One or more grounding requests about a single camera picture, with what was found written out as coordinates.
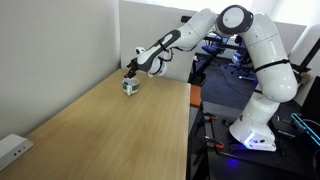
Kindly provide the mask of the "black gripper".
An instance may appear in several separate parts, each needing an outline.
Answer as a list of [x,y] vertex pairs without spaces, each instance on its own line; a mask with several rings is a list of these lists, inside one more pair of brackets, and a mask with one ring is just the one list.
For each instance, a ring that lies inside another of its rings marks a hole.
[[145,63],[139,58],[133,58],[130,63],[127,65],[129,71],[125,75],[125,78],[133,78],[138,71],[145,71]]

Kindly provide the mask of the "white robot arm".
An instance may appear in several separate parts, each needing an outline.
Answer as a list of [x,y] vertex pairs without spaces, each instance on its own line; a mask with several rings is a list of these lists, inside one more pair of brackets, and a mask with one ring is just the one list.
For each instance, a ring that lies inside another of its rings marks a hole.
[[254,14],[241,5],[230,5],[219,14],[205,8],[151,47],[138,47],[126,76],[133,78],[138,71],[163,75],[175,49],[189,51],[210,32],[240,36],[258,80],[244,110],[229,127],[230,134],[247,149],[274,152],[275,135],[268,122],[280,104],[295,97],[298,83],[277,27],[267,14]]

